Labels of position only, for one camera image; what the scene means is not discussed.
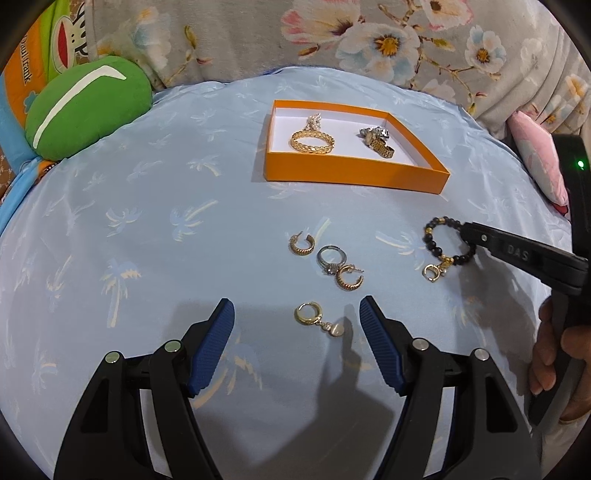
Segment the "right hand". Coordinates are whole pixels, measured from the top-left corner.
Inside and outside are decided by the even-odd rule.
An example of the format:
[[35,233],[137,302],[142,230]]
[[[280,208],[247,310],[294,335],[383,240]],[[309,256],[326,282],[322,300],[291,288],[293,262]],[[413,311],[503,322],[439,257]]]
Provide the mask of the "right hand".
[[552,299],[548,297],[540,306],[537,340],[532,351],[532,361],[528,372],[529,388],[532,394],[539,395],[551,390],[557,380],[554,363],[558,347],[576,360],[585,362],[585,370],[569,403],[561,415],[561,421],[574,422],[590,412],[591,378],[590,354],[591,334],[589,326],[576,326],[566,329],[560,340],[556,339],[551,324],[553,316]]

